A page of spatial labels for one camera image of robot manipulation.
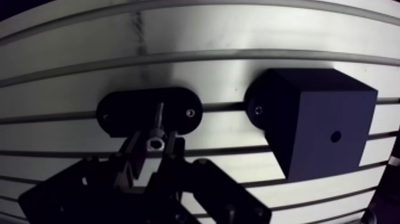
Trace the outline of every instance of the black bracket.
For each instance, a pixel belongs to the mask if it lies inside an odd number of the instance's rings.
[[[96,118],[110,137],[129,137],[153,127],[157,107],[163,103],[163,129],[187,134],[200,124],[202,104],[195,93],[185,88],[144,89],[113,92],[98,105]]]

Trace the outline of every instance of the dark background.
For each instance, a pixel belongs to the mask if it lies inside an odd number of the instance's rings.
[[[51,1],[53,0],[2,0],[0,1],[0,21]]]

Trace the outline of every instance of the black block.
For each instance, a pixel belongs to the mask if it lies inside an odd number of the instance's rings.
[[[335,69],[269,69],[245,97],[290,181],[357,170],[377,91]]]

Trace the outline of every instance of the screw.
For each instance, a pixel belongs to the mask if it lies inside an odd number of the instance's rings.
[[[195,116],[195,110],[193,110],[193,109],[188,109],[188,110],[186,110],[186,115],[188,116],[188,117],[190,117],[190,118],[192,118],[192,117],[194,117]]]
[[[255,114],[260,115],[263,113],[263,108],[261,106],[258,106],[255,108]]]
[[[201,165],[205,165],[207,163],[207,160],[204,158],[200,158],[197,160]]]
[[[180,214],[176,214],[175,215],[175,219],[179,222],[179,223],[186,223],[186,217],[180,215]]]
[[[260,217],[264,215],[264,210],[260,207],[255,208],[255,212]]]

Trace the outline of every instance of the slotted metal panel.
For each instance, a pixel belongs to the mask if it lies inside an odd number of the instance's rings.
[[[214,161],[273,210],[271,223],[360,219],[400,124],[400,4],[390,0],[59,0],[0,23],[0,218],[80,158],[119,149],[95,120],[112,91],[184,86],[205,114],[187,160]],[[359,170],[288,182],[242,104],[271,67],[333,67],[379,91]],[[136,181],[160,163],[150,153]],[[213,223],[190,194],[183,204]]]

